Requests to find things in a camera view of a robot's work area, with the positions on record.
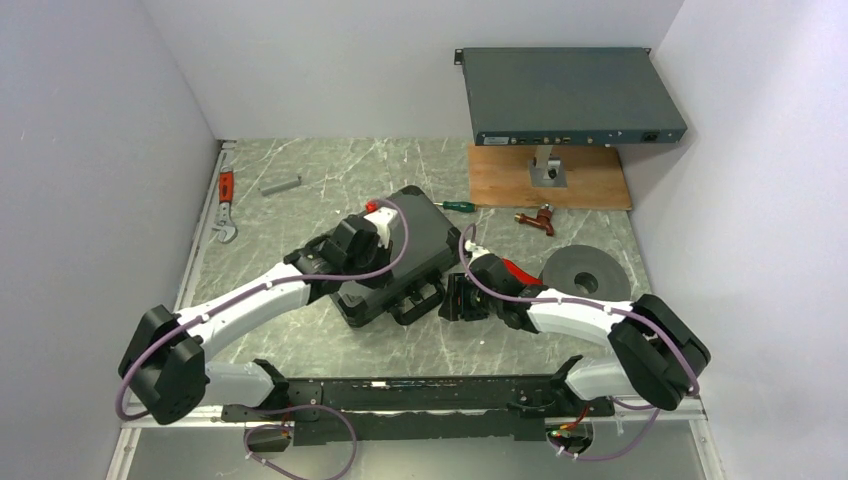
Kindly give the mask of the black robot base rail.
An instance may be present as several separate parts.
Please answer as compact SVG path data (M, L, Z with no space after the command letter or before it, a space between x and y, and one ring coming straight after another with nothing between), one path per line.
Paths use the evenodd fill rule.
M562 373L387 378L284 378L269 364L275 388L249 408L229 401L228 423L277 423L297 446L344 441L509 437L534 441L561 420L610 418L611 401L584 401Z

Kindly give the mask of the black foam-lined carrying case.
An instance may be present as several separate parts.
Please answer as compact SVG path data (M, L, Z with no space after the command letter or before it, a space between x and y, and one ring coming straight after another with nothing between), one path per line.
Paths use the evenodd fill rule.
M385 286L372 289L346 282L331 300L351 328L361 328L386 313L402 326L410 325L439 307L446 290L442 276L459 263L460 232L418 186L408 185L389 196L407 218L391 230L394 242L391 257L396 258L411 239L400 262Z

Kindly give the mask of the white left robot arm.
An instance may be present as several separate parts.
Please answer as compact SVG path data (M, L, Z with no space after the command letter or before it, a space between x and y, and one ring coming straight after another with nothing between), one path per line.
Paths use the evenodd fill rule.
M117 415L150 415L160 425L200 405L240 404L264 420L287 406L287 380L268 362L218 364L225 347L266 322L336 293L343 283L384 285L406 253L393 234L408 239L408 222L392 205L350 215L331 231L292 251L256 279L206 303L176 312L148 310L119 364Z

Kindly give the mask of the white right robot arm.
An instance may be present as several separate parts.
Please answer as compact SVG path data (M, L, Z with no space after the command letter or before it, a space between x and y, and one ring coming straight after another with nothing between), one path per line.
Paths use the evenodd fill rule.
M450 275L439 315L448 321L500 319L532 334L562 334L607 349L606 356L568 359L552 378L551 401L574 415L588 402L636 395L675 410L700 392L699 375L711 361L705 344L659 297L601 301L543 284L490 252L463 261Z

